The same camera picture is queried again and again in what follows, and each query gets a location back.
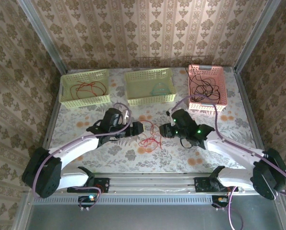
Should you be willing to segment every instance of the wall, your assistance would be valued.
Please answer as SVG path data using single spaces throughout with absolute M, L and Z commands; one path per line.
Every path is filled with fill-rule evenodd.
M 233 66 L 266 0 L 32 0 L 68 69 Z
M 0 0 L 0 229 L 11 229 L 21 175 L 44 137 L 57 69 L 16 0 Z
M 286 162 L 286 0 L 282 0 L 241 72 L 265 146 Z

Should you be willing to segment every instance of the table surface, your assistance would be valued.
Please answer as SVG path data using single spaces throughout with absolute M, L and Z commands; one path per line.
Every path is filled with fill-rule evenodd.
M 91 105 L 75 109 L 67 109 L 61 105 L 55 124 L 50 147 L 56 147 L 80 136 L 89 126 L 102 119 L 105 111 L 114 103 L 127 103 L 125 95 L 124 73 L 144 69 L 110 69 L 110 103 Z M 188 95 L 187 73 L 184 68 L 172 68 L 173 84 L 177 91 L 174 102 L 156 103 L 130 107 L 133 121 L 148 120 L 155 125 L 169 122 L 166 111 L 178 101 Z M 226 90 L 228 96 L 227 107 L 219 113 L 218 127 L 221 133 L 242 144 L 255 147 L 250 125 L 241 100 L 233 69 L 224 67 Z M 185 103 L 181 108 L 187 109 Z M 207 111 L 188 111 L 197 124 L 215 126 L 215 113 Z M 150 136 L 150 125 L 143 122 L 145 132 Z M 121 172 L 197 172 L 209 173 L 219 165 L 230 168 L 241 168 L 232 159 L 220 154 L 192 147 L 185 149 L 181 146 L 179 138 L 162 138 L 162 149 L 158 146 L 154 151 L 148 152 L 139 146 L 144 135 L 121 138 L 119 141 L 108 142 L 100 148 L 87 152 L 70 163 L 67 168 L 84 166 L 96 173 Z

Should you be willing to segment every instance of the red wire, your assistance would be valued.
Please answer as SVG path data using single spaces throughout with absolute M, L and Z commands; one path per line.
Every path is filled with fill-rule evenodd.
M 78 91 L 80 91 L 80 92 L 91 92 L 95 97 L 97 97 L 97 94 L 94 92 L 93 87 L 100 89 L 103 92 L 102 96 L 105 95 L 107 92 L 107 88 L 105 87 L 105 85 L 99 81 L 92 81 L 90 83 L 78 81 L 78 83 L 81 83 L 81 84 L 76 84 L 76 85 L 71 86 L 71 96 L 72 96 L 72 99 L 74 99 L 74 100 L 75 100 L 75 98 L 72 95 L 72 88 L 75 86 L 79 86 L 78 88 L 75 89 L 76 90 L 76 96 L 78 99 L 80 99 L 80 97 L 78 96 Z M 105 91 L 103 89 L 101 89 L 100 87 L 95 86 L 96 83 L 100 83 L 105 88 Z M 91 86 L 91 90 L 83 90 L 82 88 L 85 86 Z
M 101 186 L 100 184 L 95 184 L 95 187 L 100 188 L 101 189 L 101 193 L 104 193 L 103 186 Z
M 140 142 L 139 142 L 139 146 L 140 146 L 140 147 L 144 147 L 146 152 L 152 152 L 152 151 L 154 151 L 156 148 L 158 148 L 158 146 L 160 146 L 160 149 L 162 149 L 162 143 L 161 143 L 161 138 L 162 138 L 162 136 L 160 135 L 160 131 L 154 132 L 155 127 L 157 127 L 158 130 L 160 130 L 160 129 L 159 129 L 159 126 L 158 126 L 158 125 L 154 125 L 154 124 L 153 124 L 152 122 L 150 122 L 150 121 L 146 121 L 146 120 L 141 120 L 141 121 L 148 122 L 148 123 L 151 124 L 151 128 L 150 128 L 151 136 L 148 138 L 145 134 L 143 134 L 143 135 L 146 137 L 146 139 L 140 141 Z M 157 144 L 156 147 L 155 147 L 153 150 L 151 150 L 151 151 L 147 151 L 147 148 L 150 147 L 153 143 L 156 143 L 156 144 Z

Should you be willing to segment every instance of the plastic basket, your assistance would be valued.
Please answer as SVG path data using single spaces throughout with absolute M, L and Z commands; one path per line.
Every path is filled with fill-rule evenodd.
M 220 92 L 220 101 L 216 103 L 216 109 L 218 112 L 221 112 L 227 106 L 227 92 L 225 87 L 225 77 L 223 67 L 221 66 L 205 66 L 205 65 L 189 65 L 189 76 L 192 79 L 195 74 L 200 74 L 202 79 L 213 78 L 215 80 L 215 84 L 219 86 Z M 193 79 L 194 82 L 200 84 L 201 82 Z M 194 86 L 195 83 L 188 81 L 188 89 L 190 95 L 190 88 Z M 213 105 L 207 100 L 204 99 L 202 102 L 193 102 L 189 99 L 189 109 L 196 110 L 206 110 L 206 111 L 214 111 L 215 108 Z
M 130 106 L 174 101 L 176 91 L 169 68 L 127 72 L 125 80 Z
M 109 72 L 107 69 L 63 75 L 60 80 L 59 102 L 66 108 L 108 103 L 110 102 L 108 78 Z M 80 92 L 80 98 L 76 99 L 76 96 L 74 96 L 76 95 L 76 87 L 72 86 L 80 84 L 79 81 L 86 83 L 99 81 L 103 83 L 107 91 L 103 96 L 94 96 L 91 92 Z

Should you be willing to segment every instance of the light green basket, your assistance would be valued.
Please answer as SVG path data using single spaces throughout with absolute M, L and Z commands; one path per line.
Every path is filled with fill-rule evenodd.
M 169 68 L 127 72 L 125 80 L 130 106 L 174 101 L 176 91 Z
M 77 87 L 72 86 L 81 84 L 79 83 L 79 81 L 86 83 L 91 83 L 92 81 L 99 81 L 103 83 L 103 85 L 106 87 L 107 92 L 105 93 L 105 95 L 97 97 L 95 97 L 91 92 L 78 92 L 79 99 L 76 99 Z M 63 75 L 60 80 L 60 87 L 62 88 L 59 92 L 59 102 L 66 108 L 77 108 L 81 106 L 110 102 L 109 71 L 107 69 Z

